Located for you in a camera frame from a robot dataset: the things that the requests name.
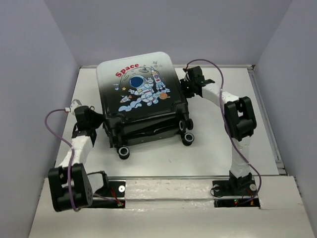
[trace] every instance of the rocket illustration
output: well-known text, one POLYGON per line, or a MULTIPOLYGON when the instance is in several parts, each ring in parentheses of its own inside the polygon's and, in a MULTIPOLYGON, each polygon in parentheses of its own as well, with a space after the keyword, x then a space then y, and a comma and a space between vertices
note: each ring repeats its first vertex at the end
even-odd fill
POLYGON ((165 92, 168 93, 170 92, 170 90, 168 88, 166 88, 165 84, 161 81, 160 77, 159 77, 159 73, 151 66, 151 72, 153 75, 153 78, 155 80, 155 85, 156 88, 159 92, 165 92))
POLYGON ((120 103, 128 102, 128 101, 131 100, 131 98, 132 98, 131 95, 129 95, 129 96, 122 96, 122 99, 121 99, 120 103))

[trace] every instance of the wire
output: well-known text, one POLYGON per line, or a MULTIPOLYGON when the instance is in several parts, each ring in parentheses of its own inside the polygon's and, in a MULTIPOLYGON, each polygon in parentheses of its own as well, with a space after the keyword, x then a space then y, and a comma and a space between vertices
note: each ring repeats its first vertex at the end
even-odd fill
POLYGON ((114 188, 113 188, 113 187, 111 187, 110 191, 111 191, 111 194, 113 195, 113 197, 115 198, 115 200, 116 200, 118 206, 123 206, 124 203, 122 203, 122 202, 120 202, 120 201, 118 200, 117 196, 115 195, 115 191, 114 191, 114 188))
POLYGON ((225 130, 226 130, 226 132, 227 132, 227 134, 228 134, 228 136, 229 136, 229 139, 230 139, 230 141, 231 141, 231 144, 232 144, 233 148, 237 151, 237 153, 241 156, 241 158, 242 158, 242 159, 254 170, 254 172, 256 172, 257 175, 259 176, 259 187, 258 187, 258 190, 256 191, 256 193, 254 194, 254 196, 251 197, 250 199, 248 199, 248 200, 246 200, 246 201, 240 203, 240 204, 248 203, 248 202, 252 201, 252 200, 258 195, 259 190, 261 189, 261 186, 262 186, 262 177, 261 177, 259 171, 258 171, 256 168, 254 168, 254 166, 251 165, 251 164, 249 163, 249 161, 246 159, 246 157, 244 157, 244 155, 239 151, 239 149, 237 148, 237 146, 235 145, 235 143, 234 143, 234 141, 233 141, 233 139, 232 139, 232 137, 231 137, 230 130, 229 130, 229 126, 228 126, 228 123, 227 123, 226 118, 225 118, 225 116, 224 116, 223 105, 222 105, 222 91, 223 91, 223 85, 224 85, 224 78, 223 78, 223 74, 222 74, 221 69, 220 69, 215 63, 213 63, 213 62, 211 62, 210 60, 207 60, 207 59, 194 59, 194 60, 192 60, 192 61, 190 61, 190 62, 187 63, 185 69, 188 69, 189 64, 191 64, 192 62, 195 62, 195 61, 205 61, 205 62, 211 63, 213 66, 216 67, 216 69, 218 69, 218 71, 219 71, 219 73, 220 73, 220 75, 221 75, 221 86, 220 86, 220 93, 219 93, 219 102, 220 102, 220 104, 219 104, 219 105, 220 105, 220 110, 221 110, 221 115, 222 115, 222 119, 223 119, 223 122, 224 122, 225 130))
POLYGON ((250 194, 250 196, 252 197, 252 193, 250 192, 250 190, 247 189, 247 192, 250 194))
POLYGON ((101 196, 101 195, 99 195, 99 194, 97 194, 97 193, 95 193, 95 194, 94 194, 94 196, 95 196, 95 197, 99 197, 99 198, 101 198, 101 199, 103 199, 103 200, 105 200, 105 201, 109 201, 109 202, 117 202, 116 200, 113 200, 113 199, 109 199, 109 198, 103 197, 103 196, 101 196))
POLYGON ((71 156, 70 156, 70 159, 69 159, 69 164, 68 164, 68 168, 67 168, 67 183, 68 183, 68 192, 69 192, 69 198, 70 198, 70 204, 71 204, 71 207, 73 208, 73 210, 75 212, 78 212, 80 211, 80 208, 77 208, 76 205, 75 205, 75 201, 74 201, 74 197, 72 195, 72 190, 71 190, 71 177, 70 177, 70 174, 71 174, 71 165, 73 163, 73 160, 74 160, 74 155, 75 155, 75 150, 73 148, 73 146, 71 145, 71 143, 69 141, 67 141, 66 139, 64 139, 62 136, 58 135, 57 133, 55 133, 48 125, 48 118, 49 116, 54 113, 54 112, 64 112, 65 109, 56 109, 56 110, 53 110, 51 112, 49 112, 46 117, 45 117, 45 120, 44 120, 44 123, 45 123, 45 126, 46 128, 50 131, 50 133, 52 133, 54 136, 56 136, 58 139, 60 139, 61 141, 65 142, 70 148, 71 148, 71 156))
POLYGON ((221 197, 223 197, 223 196, 216 196, 216 195, 212 194, 211 191, 214 191, 214 187, 212 187, 212 188, 210 189, 210 191, 209 191, 209 193, 211 194, 211 196, 213 196, 213 197, 215 197, 215 198, 221 198, 221 197))

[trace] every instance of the black caster wheel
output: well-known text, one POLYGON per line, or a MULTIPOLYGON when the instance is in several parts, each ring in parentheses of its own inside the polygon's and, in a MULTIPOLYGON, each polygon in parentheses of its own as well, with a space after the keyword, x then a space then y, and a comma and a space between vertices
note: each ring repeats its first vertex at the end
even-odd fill
POLYGON ((192 130, 194 128, 193 120, 188 119, 187 121, 187 129, 192 130))
POLYGON ((184 135, 182 135, 182 142, 184 145, 186 146, 190 146, 193 141, 194 141, 194 135, 192 133, 185 133, 184 135))
POLYGON ((126 160, 130 156, 130 150, 126 146, 122 146, 122 147, 118 148, 117 152, 118 152, 120 159, 122 159, 122 160, 126 160))
POLYGON ((186 122, 185 122, 185 120, 183 120, 183 119, 180 120, 178 126, 179 126, 179 131, 181 133, 186 131, 186 122))

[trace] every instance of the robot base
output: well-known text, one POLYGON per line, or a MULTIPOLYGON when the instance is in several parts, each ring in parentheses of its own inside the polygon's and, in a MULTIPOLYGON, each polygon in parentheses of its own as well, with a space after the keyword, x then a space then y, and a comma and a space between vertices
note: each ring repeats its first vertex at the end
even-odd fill
POLYGON ((229 180, 215 180, 212 182, 213 196, 216 198, 224 196, 254 196, 257 186, 249 173, 245 177, 236 178, 229 172, 229 180))
POLYGON ((102 197, 113 197, 111 193, 111 188, 113 188, 114 194, 119 197, 123 198, 125 196, 125 187, 126 182, 121 180, 109 180, 108 187, 102 187, 96 191, 96 194, 102 197))

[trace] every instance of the children's suitcase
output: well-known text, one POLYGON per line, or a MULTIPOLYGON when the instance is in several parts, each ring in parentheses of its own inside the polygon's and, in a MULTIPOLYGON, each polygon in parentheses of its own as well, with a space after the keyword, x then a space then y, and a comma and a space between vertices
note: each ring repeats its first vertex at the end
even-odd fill
POLYGON ((170 57, 151 53, 101 63, 97 67, 104 129, 121 159, 128 146, 180 134, 184 145, 194 136, 188 102, 170 57))

